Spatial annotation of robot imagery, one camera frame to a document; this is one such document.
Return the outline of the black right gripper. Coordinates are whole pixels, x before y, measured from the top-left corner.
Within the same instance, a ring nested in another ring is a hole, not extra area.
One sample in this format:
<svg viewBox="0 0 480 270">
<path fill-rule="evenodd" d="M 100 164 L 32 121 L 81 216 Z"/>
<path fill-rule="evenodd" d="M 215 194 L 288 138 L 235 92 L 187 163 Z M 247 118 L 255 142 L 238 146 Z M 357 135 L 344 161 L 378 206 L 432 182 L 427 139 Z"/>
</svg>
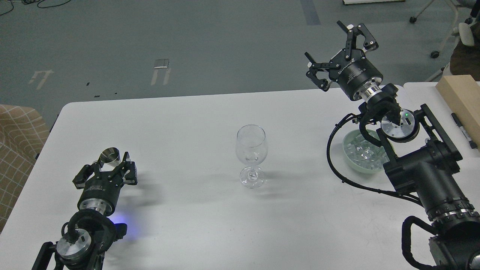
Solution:
<svg viewBox="0 0 480 270">
<path fill-rule="evenodd" d="M 337 21 L 338 26 L 347 34 L 346 45 L 329 63 L 317 63 L 310 53 L 305 52 L 309 61 L 306 77 L 318 89 L 326 92 L 331 83 L 336 82 L 351 101 L 361 99 L 358 91 L 368 82 L 380 84 L 383 75 L 366 58 L 366 54 L 379 48 L 379 44 L 364 23 L 344 25 Z M 363 36 L 362 48 L 357 48 L 357 37 Z M 318 72 L 329 72 L 329 79 L 319 79 Z"/>
</svg>

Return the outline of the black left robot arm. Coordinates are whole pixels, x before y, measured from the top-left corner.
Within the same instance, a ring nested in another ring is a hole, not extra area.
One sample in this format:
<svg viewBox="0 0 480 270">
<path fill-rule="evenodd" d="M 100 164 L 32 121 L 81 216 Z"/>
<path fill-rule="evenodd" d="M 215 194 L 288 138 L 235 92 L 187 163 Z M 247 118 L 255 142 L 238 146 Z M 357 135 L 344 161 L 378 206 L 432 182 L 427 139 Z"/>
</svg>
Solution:
<svg viewBox="0 0 480 270">
<path fill-rule="evenodd" d="M 123 186 L 138 183 L 137 166 L 128 152 L 120 156 L 117 148 L 103 150 L 72 182 L 82 190 L 78 211 L 63 224 L 58 241 L 43 243 L 33 270 L 46 270 L 51 259 L 55 270 L 101 270 L 105 253 L 127 234 L 127 224 L 114 223 L 110 216 Z"/>
</svg>

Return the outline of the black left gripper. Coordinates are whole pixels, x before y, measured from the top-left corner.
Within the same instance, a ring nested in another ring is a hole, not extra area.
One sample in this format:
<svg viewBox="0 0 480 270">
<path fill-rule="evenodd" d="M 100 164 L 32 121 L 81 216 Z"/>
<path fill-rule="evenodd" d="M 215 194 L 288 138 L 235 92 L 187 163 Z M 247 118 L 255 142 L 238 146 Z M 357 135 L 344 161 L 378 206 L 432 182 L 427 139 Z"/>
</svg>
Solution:
<svg viewBox="0 0 480 270">
<path fill-rule="evenodd" d="M 108 217 L 115 212 L 122 186 L 138 184 L 138 172 L 127 151 L 120 161 L 112 164 L 111 171 L 101 171 L 103 164 L 96 161 L 83 166 L 72 182 L 82 190 L 77 203 L 79 210 L 91 209 Z"/>
</svg>

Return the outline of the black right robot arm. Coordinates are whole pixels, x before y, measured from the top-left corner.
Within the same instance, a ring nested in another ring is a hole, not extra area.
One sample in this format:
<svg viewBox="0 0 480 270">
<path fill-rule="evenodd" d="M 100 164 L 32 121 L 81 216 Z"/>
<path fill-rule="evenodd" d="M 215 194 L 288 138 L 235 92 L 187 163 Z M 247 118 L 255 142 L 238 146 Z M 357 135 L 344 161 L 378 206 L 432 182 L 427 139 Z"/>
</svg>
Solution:
<svg viewBox="0 0 480 270">
<path fill-rule="evenodd" d="M 337 83 L 351 101 L 362 100 L 359 114 L 347 114 L 326 143 L 331 171 L 350 186 L 416 203 L 429 223 L 415 216 L 402 224 L 401 249 L 407 263 L 418 270 L 478 270 L 479 213 L 454 179 L 462 155 L 426 104 L 410 111 L 396 98 L 394 84 L 381 86 L 383 75 L 366 58 L 378 43 L 365 24 L 346 26 L 346 45 L 327 63 L 309 53 L 306 76 L 322 91 Z M 383 164 L 394 191 L 363 186 L 337 171 L 331 161 L 331 143 L 348 121 L 358 125 L 365 140 L 386 151 Z"/>
</svg>

